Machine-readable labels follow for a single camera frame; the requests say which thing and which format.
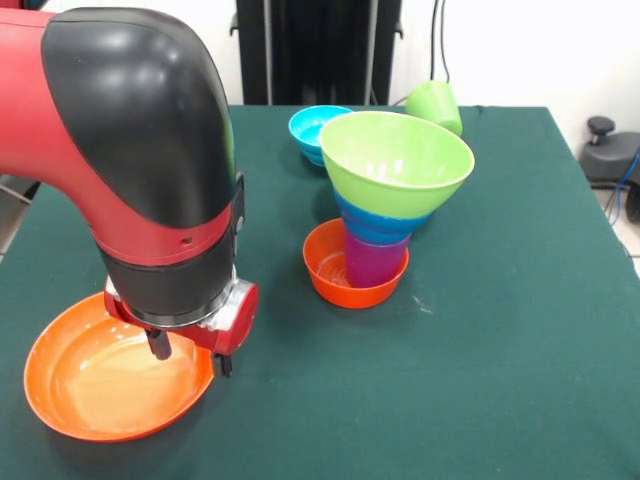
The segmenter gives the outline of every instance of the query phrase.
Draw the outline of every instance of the light blue bowl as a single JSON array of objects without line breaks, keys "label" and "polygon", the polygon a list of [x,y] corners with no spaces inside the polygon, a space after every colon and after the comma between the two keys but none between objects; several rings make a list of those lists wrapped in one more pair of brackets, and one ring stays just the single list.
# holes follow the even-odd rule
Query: light blue bowl
[{"label": "light blue bowl", "polygon": [[305,108],[291,117],[289,120],[289,132],[295,138],[303,155],[312,164],[324,168],[322,149],[318,141],[320,129],[332,118],[351,112],[352,110],[348,108],[336,105],[316,105]]},{"label": "light blue bowl", "polygon": [[424,224],[432,215],[418,218],[393,218],[367,212],[333,191],[345,227],[358,240],[373,245],[399,243]]}]

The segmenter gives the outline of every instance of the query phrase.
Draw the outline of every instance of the lime green bowl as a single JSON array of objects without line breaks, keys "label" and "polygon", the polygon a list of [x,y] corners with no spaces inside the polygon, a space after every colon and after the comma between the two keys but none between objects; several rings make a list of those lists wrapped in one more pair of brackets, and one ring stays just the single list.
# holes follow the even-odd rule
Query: lime green bowl
[{"label": "lime green bowl", "polygon": [[471,174],[473,152],[435,123],[391,112],[336,117],[320,131],[337,192],[363,210],[395,218],[428,215]]}]

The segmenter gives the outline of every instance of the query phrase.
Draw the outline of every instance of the orange bowl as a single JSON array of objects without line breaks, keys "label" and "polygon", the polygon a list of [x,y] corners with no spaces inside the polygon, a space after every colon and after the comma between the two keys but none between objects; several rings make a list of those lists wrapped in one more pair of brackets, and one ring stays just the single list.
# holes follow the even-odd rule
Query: orange bowl
[{"label": "orange bowl", "polygon": [[326,301],[343,308],[369,308],[384,302],[409,265],[409,249],[391,280],[375,287],[354,288],[347,281],[344,234],[344,223],[337,218],[318,225],[304,241],[302,254],[313,287]]},{"label": "orange bowl", "polygon": [[98,293],[56,318],[24,370],[27,401],[52,429],[81,440],[118,442],[157,432],[186,412],[213,380],[211,355],[169,333],[160,361],[141,328],[112,318]]}]

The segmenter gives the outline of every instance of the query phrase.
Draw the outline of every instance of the magenta cup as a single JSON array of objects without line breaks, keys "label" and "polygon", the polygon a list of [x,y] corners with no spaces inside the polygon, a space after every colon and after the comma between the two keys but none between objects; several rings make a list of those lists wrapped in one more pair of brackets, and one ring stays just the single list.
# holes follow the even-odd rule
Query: magenta cup
[{"label": "magenta cup", "polygon": [[398,273],[409,238],[411,235],[398,243],[372,245],[345,229],[344,255],[351,286],[369,288],[391,280]]}]

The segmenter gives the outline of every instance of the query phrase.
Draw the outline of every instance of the green tablecloth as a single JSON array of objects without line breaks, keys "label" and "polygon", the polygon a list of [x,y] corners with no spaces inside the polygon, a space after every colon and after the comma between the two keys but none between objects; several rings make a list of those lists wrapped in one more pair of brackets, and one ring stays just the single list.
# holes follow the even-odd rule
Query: green tablecloth
[{"label": "green tablecloth", "polygon": [[75,441],[26,404],[31,344],[105,276],[73,205],[38,194],[0,264],[2,478],[636,478],[639,284],[548,111],[463,109],[476,171],[394,296],[345,311],[302,262],[338,212],[289,138],[295,110],[232,108],[259,314],[233,378],[144,440]]}]

